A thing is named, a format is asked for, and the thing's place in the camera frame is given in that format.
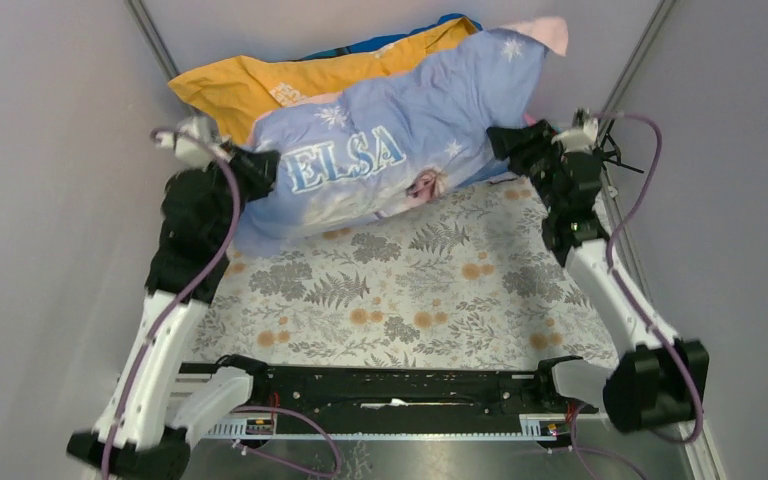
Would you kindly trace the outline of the blue Elsa pillowcase pink inside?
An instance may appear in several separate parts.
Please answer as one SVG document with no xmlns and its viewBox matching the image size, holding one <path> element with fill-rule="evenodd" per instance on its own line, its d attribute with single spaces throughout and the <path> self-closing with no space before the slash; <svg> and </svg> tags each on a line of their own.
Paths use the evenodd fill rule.
<svg viewBox="0 0 768 480">
<path fill-rule="evenodd" d="M 280 154 L 272 191 L 249 201 L 234 244 L 267 257 L 291 243 L 392 217 L 501 168 L 490 127 L 522 128 L 568 26 L 539 17 L 473 34 L 413 69 L 260 117 L 250 149 Z"/>
</svg>

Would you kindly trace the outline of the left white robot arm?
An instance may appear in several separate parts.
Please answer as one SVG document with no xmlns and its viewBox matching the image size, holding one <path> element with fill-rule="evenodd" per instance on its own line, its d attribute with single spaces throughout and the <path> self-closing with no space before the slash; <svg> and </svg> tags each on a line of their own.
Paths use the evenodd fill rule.
<svg viewBox="0 0 768 480">
<path fill-rule="evenodd" d="M 70 457 L 102 478 L 179 479 L 192 449 L 232 409 L 269 401 L 267 380 L 221 367 L 174 415 L 168 413 L 184 350 L 229 266 L 227 250 L 244 206 L 267 196 L 280 155 L 232 146 L 166 183 L 158 249 L 145 282 L 143 311 L 112 398 L 95 425 L 74 432 Z"/>
</svg>

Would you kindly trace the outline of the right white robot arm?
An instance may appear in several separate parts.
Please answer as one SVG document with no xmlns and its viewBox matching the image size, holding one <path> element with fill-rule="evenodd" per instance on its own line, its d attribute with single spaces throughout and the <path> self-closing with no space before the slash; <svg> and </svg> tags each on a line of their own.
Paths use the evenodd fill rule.
<svg viewBox="0 0 768 480">
<path fill-rule="evenodd" d="M 612 369 L 572 357 L 543 361 L 533 396 L 549 412 L 571 400 L 589 404 L 622 433 L 692 422 L 697 437 L 709 354 L 700 341 L 681 339 L 617 259 L 595 212 L 604 161 L 597 131 L 595 119 L 562 133 L 545 121 L 487 130 L 494 156 L 538 194 L 547 210 L 544 244 L 592 302 L 619 359 Z"/>
</svg>

